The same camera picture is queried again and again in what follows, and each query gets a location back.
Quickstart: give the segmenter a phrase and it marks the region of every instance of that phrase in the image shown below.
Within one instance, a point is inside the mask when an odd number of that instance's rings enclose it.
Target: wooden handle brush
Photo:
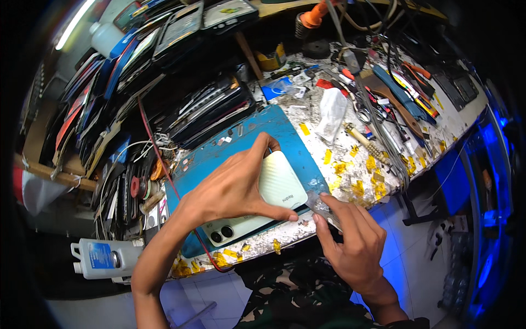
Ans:
[[[407,127],[420,139],[424,139],[422,129],[418,125],[414,117],[407,111],[407,109],[400,104],[400,102],[393,95],[389,87],[380,80],[379,77],[371,69],[365,69],[360,72],[363,84],[368,86],[372,93],[378,94],[382,97],[388,98],[389,102],[397,109],[398,113],[407,124]]]

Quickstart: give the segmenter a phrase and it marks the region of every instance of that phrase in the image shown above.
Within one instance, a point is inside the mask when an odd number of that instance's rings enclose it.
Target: right hand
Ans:
[[[338,216],[343,231],[343,243],[336,243],[327,221],[318,214],[312,216],[323,254],[356,293],[371,293],[377,280],[383,276],[380,258],[386,230],[361,206],[338,201],[326,193],[321,193],[320,199]]]

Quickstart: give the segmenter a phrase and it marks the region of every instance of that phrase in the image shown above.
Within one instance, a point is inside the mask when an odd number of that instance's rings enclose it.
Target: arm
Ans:
[[[386,325],[409,319],[398,303],[395,289],[384,277],[376,281],[371,293],[362,294],[362,299],[371,309],[375,321],[380,324]]]
[[[336,273],[362,296],[378,323],[387,325],[408,320],[380,267],[387,232],[363,207],[340,202],[327,194],[320,198],[338,216],[343,231],[343,244],[336,243],[325,219],[317,214],[313,216],[323,254]]]
[[[228,158],[181,199],[166,224],[148,243],[131,276],[138,328],[168,328],[159,293],[193,229],[220,218],[245,215],[298,220],[293,210],[271,206],[259,195],[261,164],[269,148],[280,150],[274,138],[261,133],[252,148]]]
[[[137,328],[168,328],[159,293],[188,233],[192,213],[177,208],[139,257],[131,276]]]

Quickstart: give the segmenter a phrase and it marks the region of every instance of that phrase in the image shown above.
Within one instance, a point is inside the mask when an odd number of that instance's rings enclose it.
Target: left hand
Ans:
[[[298,220],[294,210],[269,205],[259,194],[261,164],[270,154],[269,148],[281,150],[277,140],[260,133],[251,148],[229,157],[181,199],[178,208],[198,214],[189,217],[195,218],[192,227],[245,215],[261,215],[279,221]]]

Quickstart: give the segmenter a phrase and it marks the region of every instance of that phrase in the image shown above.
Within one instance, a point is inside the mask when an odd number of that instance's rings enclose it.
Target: metal pry tool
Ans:
[[[316,214],[325,218],[327,223],[331,224],[337,228],[340,232],[341,230],[340,219],[336,216],[329,206],[320,199],[320,196],[316,194],[313,190],[307,191],[307,202],[305,204]]]

